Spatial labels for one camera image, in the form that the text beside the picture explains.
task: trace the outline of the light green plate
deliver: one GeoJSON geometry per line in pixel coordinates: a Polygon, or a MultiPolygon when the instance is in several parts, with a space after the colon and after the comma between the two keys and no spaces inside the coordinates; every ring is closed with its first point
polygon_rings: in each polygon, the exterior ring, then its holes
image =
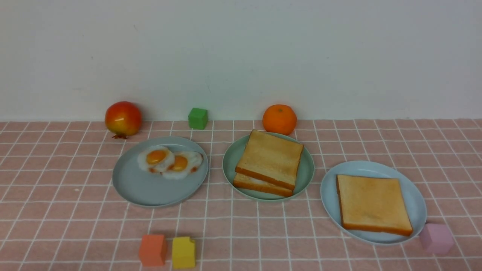
{"type": "MultiPolygon", "coordinates": [[[[293,142],[298,142],[292,139],[289,136],[281,135],[277,133],[268,133],[273,136],[277,136],[279,138],[287,139],[293,142]]],[[[241,159],[242,154],[244,153],[244,148],[248,143],[249,135],[246,135],[238,140],[236,140],[229,148],[226,150],[226,153],[223,157],[223,172],[224,177],[226,180],[233,185],[233,179],[236,175],[234,171],[236,169],[236,165],[238,164],[239,160],[241,159]]],[[[295,190],[293,191],[293,196],[291,197],[283,197],[274,194],[258,192],[249,189],[240,189],[234,187],[239,193],[244,195],[247,198],[257,200],[257,201],[264,201],[264,202],[280,202],[286,201],[292,198],[297,197],[300,193],[302,193],[308,184],[312,181],[313,177],[315,176],[315,163],[313,158],[311,157],[310,153],[306,148],[303,148],[303,152],[301,153],[300,165],[298,167],[298,174],[296,175],[296,185],[295,190]]]]}

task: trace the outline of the fried egg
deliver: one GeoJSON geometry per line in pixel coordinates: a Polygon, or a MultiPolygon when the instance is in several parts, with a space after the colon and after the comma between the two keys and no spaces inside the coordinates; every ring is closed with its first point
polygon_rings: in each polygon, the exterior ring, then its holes
{"type": "Polygon", "coordinates": [[[202,154],[195,151],[174,153],[174,164],[162,176],[166,179],[180,180],[195,172],[202,164],[202,154]]]}
{"type": "Polygon", "coordinates": [[[174,164],[174,154],[164,146],[153,146],[139,153],[137,163],[143,171],[160,173],[174,164]]]}

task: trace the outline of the gray plate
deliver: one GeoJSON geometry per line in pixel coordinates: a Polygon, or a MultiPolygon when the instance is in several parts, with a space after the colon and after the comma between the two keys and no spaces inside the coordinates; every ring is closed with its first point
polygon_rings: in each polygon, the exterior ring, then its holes
{"type": "Polygon", "coordinates": [[[204,150],[193,141],[176,136],[153,138],[137,144],[117,161],[112,183],[125,200],[142,207],[167,207],[189,198],[201,186],[209,170],[204,150]],[[160,174],[142,171],[137,164],[140,152],[151,146],[162,145],[172,152],[197,151],[203,161],[198,170],[182,180],[167,180],[160,174]]]}
{"type": "Polygon", "coordinates": [[[351,237],[374,245],[401,244],[418,236],[427,220],[427,206],[422,193],[402,173],[383,164],[369,161],[350,161],[331,168],[321,181],[321,202],[332,221],[351,237]],[[372,178],[397,178],[400,181],[403,201],[414,232],[410,236],[401,236],[386,232],[346,230],[341,226],[340,203],[336,192],[336,175],[365,176],[372,178]]]}

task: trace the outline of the egg yolk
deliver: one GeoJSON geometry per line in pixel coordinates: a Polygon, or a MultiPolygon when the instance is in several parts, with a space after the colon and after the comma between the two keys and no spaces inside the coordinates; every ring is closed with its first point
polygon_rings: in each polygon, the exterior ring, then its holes
{"type": "Polygon", "coordinates": [[[174,157],[174,165],[172,166],[171,170],[174,171],[182,171],[187,167],[187,158],[184,156],[176,156],[174,157]]]}
{"type": "Polygon", "coordinates": [[[166,153],[161,149],[157,149],[147,154],[146,162],[148,164],[157,164],[160,161],[164,160],[164,158],[166,158],[166,153]]]}

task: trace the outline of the green cube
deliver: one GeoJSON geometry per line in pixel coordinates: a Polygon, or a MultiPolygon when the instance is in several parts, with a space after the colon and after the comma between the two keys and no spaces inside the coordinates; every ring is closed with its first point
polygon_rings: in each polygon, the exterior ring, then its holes
{"type": "Polygon", "coordinates": [[[208,111],[205,109],[193,108],[189,113],[189,127],[197,130],[204,130],[208,123],[208,111]]]}

